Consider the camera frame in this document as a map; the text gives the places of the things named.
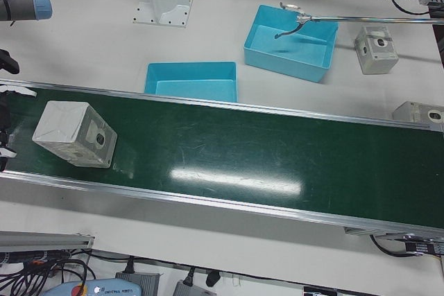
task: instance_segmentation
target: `white tabletop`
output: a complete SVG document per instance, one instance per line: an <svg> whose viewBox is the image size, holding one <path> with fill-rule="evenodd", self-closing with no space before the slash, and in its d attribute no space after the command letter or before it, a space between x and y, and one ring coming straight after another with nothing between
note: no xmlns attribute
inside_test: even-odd
<svg viewBox="0 0 444 296"><path fill-rule="evenodd" d="M389 26L400 60L385 75L362 74L353 48L357 23L340 24L321 83L245 65L244 42L258 6L280 1L313 15L405 16L390 0L194 0L183 29L132 24L138 0L51 0L50 20L0 22L0 48L19 62L14 78L22 80L142 92L150 62L234 61L240 103L379 119L390 119L405 101L444 105L431 26ZM424 9L415 0L401 4Z"/></svg>
<svg viewBox="0 0 444 296"><path fill-rule="evenodd" d="M235 61L239 102L390 118L404 101L444 104L443 68L432 28L390 26L400 61L365 76L352 47L359 24L341 24L322 83L244 64L243 45L259 4L297 3L318 15L402 16L389 0L194 0L188 27L132 24L137 0L51 0L47 21L0 22L0 49L17 78L142 92L149 62ZM415 1L404 7L420 10ZM342 228L185 204L2 181L0 229L84 233L95 247L379 295L442 290L439 262L394 259Z"/></svg>

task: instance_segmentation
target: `blue device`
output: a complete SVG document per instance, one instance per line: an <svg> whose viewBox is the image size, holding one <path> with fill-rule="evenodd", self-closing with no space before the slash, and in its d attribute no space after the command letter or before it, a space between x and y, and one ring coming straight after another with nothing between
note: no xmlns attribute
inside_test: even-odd
<svg viewBox="0 0 444 296"><path fill-rule="evenodd" d="M43 296L77 296L81 281L60 284L45 293ZM122 279L88 280L80 296L141 296L142 289L137 284Z"/></svg>

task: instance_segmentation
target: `blue plastic tray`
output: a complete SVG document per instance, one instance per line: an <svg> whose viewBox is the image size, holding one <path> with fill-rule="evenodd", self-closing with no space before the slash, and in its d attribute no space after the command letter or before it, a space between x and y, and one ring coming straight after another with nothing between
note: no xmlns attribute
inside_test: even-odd
<svg viewBox="0 0 444 296"><path fill-rule="evenodd" d="M148 94L237 102L235 62L165 62L148 65Z"/></svg>
<svg viewBox="0 0 444 296"><path fill-rule="evenodd" d="M297 12L261 5L244 44L245 63L289 76L318 82L330 68L337 22L307 22L293 30Z"/></svg>

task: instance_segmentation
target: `black cable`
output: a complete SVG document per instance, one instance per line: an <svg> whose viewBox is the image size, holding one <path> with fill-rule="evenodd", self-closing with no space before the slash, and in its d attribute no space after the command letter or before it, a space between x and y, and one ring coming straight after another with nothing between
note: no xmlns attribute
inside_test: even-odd
<svg viewBox="0 0 444 296"><path fill-rule="evenodd" d="M380 249L383 253L389 255L389 256L394 256L396 258L407 258L410 256L416 256L415 254L410 254L410 253L397 253L397 252L392 252L389 251L385 248L383 248L375 239L375 237L373 235L370 235L370 239L372 240L372 242L376 245L376 247L378 249Z"/></svg>
<svg viewBox="0 0 444 296"><path fill-rule="evenodd" d="M134 274L134 256L130 256L122 273Z"/></svg>
<svg viewBox="0 0 444 296"><path fill-rule="evenodd" d="M86 268L87 268L87 270L89 270L89 272L91 273L91 275L92 275L92 278L95 280L95 279L97 279L97 277L96 277L96 273L94 273L94 271L87 265L86 266Z"/></svg>
<svg viewBox="0 0 444 296"><path fill-rule="evenodd" d="M395 7L398 10L400 10L403 13L410 14L410 15L426 15L426 14L430 14L432 12L438 12L439 10L444 10L444 6L441 6L441 7L438 7L438 8L434 8L433 10L429 9L427 12L422 12L422 13L411 12L409 10L406 10L405 8L402 8L401 5L396 2L396 0L391 0L391 2L393 3L393 5L395 5Z"/></svg>
<svg viewBox="0 0 444 296"><path fill-rule="evenodd" d="M185 277L185 280L183 280L183 284L184 285L186 285L188 287L192 287L193 286L194 270L195 270L195 267L191 267L189 269L187 277Z"/></svg>
<svg viewBox="0 0 444 296"><path fill-rule="evenodd" d="M11 8L9 6L9 1L8 0L2 0L2 1L5 6L5 9L6 9L6 20L10 21L11 20Z"/></svg>
<svg viewBox="0 0 444 296"><path fill-rule="evenodd" d="M65 273L65 265L60 266L60 274L62 275L62 284L65 282L65 276L63 275Z"/></svg>
<svg viewBox="0 0 444 296"><path fill-rule="evenodd" d="M90 256L92 256L93 258L97 258L97 259L102 259L102 260L108 260L108 261L128 261L130 259L129 256L124 257L124 258L114 258L111 256L99 256L98 254L93 254L92 251L86 251L86 250L80 250L78 252L74 252L71 255L72 256L76 256L77 254L88 254Z"/></svg>
<svg viewBox="0 0 444 296"><path fill-rule="evenodd" d="M82 276L78 273L78 272L76 272L75 270L69 270L68 268L63 268L63 272L68 272L68 273L71 273L71 274L74 274L74 275L76 275L80 280L82 279Z"/></svg>
<svg viewBox="0 0 444 296"><path fill-rule="evenodd" d="M82 284L80 285L77 296L80 296L86 282L88 270L95 277L91 268L88 269L87 264L78 259L54 259L44 263L27 263L24 264L24 268L19 272L11 273L8 277L4 277L1 281L5 282L0 286L0 291L10 286L10 296L38 296L49 277L49 275L58 266L62 267L64 264L72 263L81 265L83 267L83 274L79 274L75 271L78 277L80 277Z"/></svg>

